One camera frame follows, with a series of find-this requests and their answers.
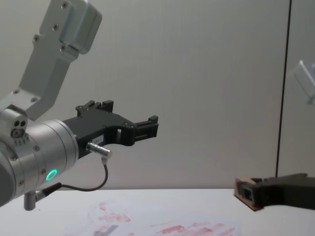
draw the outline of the white wall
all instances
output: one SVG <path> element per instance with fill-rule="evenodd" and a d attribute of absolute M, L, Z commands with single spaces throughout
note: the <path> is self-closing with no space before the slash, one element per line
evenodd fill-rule
<path fill-rule="evenodd" d="M 276 168 L 288 0 L 92 0 L 103 22 L 73 63 L 55 107 L 76 115 L 91 99 L 115 101 L 132 121 L 158 115 L 158 137 L 109 146 L 107 188 L 231 187 Z M 0 94 L 18 85 L 48 0 L 2 0 Z M 61 180 L 103 179 L 96 155 Z"/>
<path fill-rule="evenodd" d="M 315 62 L 315 1 L 294 0 L 287 69 L 299 60 Z M 279 158 L 279 175 L 306 172 L 315 176 L 315 106 L 299 84 L 287 76 L 283 104 L 283 125 Z"/>

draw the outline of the paper with red print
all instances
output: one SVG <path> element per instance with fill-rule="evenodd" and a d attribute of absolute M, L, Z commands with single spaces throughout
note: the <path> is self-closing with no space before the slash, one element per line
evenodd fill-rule
<path fill-rule="evenodd" d="M 239 236 L 237 221 L 129 201 L 101 202 L 63 236 Z"/>

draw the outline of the white table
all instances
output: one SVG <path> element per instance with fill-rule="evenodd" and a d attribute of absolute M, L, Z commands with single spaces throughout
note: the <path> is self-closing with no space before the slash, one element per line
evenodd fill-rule
<path fill-rule="evenodd" d="M 64 228 L 90 205 L 116 199 L 234 217 L 241 221 L 242 236 L 315 235 L 315 210 L 271 206 L 253 212 L 231 189 L 192 189 L 59 191 L 37 203 L 31 212 L 24 211 L 20 197 L 0 208 L 0 236 L 62 236 Z"/>

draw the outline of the label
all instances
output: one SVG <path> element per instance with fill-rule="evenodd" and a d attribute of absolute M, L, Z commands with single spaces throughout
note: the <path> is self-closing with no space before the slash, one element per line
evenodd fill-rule
<path fill-rule="evenodd" d="M 97 138 L 92 140 L 93 144 L 100 144 L 102 142 L 104 142 L 104 135 L 101 135 L 101 136 L 99 136 L 99 137 L 97 137 Z"/>

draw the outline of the green led light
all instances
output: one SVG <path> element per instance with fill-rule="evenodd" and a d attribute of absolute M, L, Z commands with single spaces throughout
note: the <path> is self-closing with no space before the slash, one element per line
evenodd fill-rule
<path fill-rule="evenodd" d="M 57 175 L 58 171 L 56 169 L 52 170 L 51 172 L 48 173 L 46 180 L 50 181 L 52 180 L 56 175 Z"/>

